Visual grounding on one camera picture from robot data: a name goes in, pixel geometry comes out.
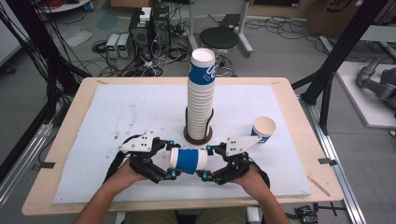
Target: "wrist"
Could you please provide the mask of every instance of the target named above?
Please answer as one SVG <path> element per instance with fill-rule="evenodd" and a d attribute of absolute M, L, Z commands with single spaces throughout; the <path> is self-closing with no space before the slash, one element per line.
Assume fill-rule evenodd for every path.
<path fill-rule="evenodd" d="M 117 182 L 107 181 L 102 185 L 100 190 L 105 194 L 116 196 L 117 194 L 121 193 L 123 190 L 130 187 L 134 182 L 135 180 L 131 180 L 128 183 L 121 184 Z"/>

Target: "blue and white cup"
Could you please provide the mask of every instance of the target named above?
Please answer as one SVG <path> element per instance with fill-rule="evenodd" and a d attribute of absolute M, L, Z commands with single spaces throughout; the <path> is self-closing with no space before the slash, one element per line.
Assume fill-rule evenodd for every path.
<path fill-rule="evenodd" d="M 215 81 L 215 52 L 211 49 L 195 49 L 191 54 L 189 80 L 193 84 L 203 86 Z"/>
<path fill-rule="evenodd" d="M 204 139 L 209 134 L 206 124 L 212 114 L 215 92 L 215 60 L 215 53 L 210 49 L 196 49 L 191 55 L 187 132 L 192 139 Z"/>
<path fill-rule="evenodd" d="M 205 170 L 206 166 L 206 150 L 172 147 L 169 168 L 181 169 L 184 173 L 193 175 L 197 170 Z"/>
<path fill-rule="evenodd" d="M 251 129 L 251 136 L 260 136 L 261 139 L 257 144 L 264 144 L 276 130 L 275 122 L 265 116 L 260 116 L 254 119 L 253 127 Z"/>

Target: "stack of paper cups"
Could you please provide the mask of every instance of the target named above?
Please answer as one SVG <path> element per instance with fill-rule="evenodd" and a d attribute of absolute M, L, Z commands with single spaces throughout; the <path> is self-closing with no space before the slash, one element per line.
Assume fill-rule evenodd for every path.
<path fill-rule="evenodd" d="M 215 53 L 210 49 L 196 49 L 191 55 L 187 133 L 193 140 L 204 140 L 209 135 L 208 122 L 212 118 L 212 102 L 215 92 L 215 60 Z"/>

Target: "person's lap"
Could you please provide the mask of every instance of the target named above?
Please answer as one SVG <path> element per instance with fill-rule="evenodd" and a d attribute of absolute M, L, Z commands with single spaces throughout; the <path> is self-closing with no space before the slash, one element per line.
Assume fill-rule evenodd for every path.
<path fill-rule="evenodd" d="M 129 212 L 125 216 L 125 224 L 177 224 L 174 210 Z M 246 208 L 210 208 L 204 209 L 195 219 L 195 224 L 245 224 Z"/>

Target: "wooden board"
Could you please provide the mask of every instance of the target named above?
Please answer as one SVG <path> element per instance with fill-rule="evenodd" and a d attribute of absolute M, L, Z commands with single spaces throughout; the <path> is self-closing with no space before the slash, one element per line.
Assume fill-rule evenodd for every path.
<path fill-rule="evenodd" d="M 61 181 L 64 164 L 74 145 L 78 129 L 91 105 L 96 89 L 106 84 L 134 85 L 177 85 L 185 84 L 186 77 L 89 77 L 85 78 L 76 94 L 73 104 L 53 141 L 45 161 L 55 162 L 52 169 L 40 170 L 32 189 L 26 198 L 22 212 L 26 216 L 60 215 L 78 213 L 85 203 L 53 204 L 52 200 Z M 222 85 L 271 85 L 277 103 L 290 131 L 297 154 L 309 177 L 312 194 L 306 197 L 278 198 L 280 203 L 334 202 L 343 199 L 343 191 L 329 165 L 321 165 L 318 159 L 325 155 L 314 132 L 301 109 L 300 103 L 283 77 L 222 77 Z M 148 211 L 162 209 L 190 209 L 257 205 L 251 198 L 207 199 L 193 201 L 156 201 L 113 203 L 109 211 Z"/>

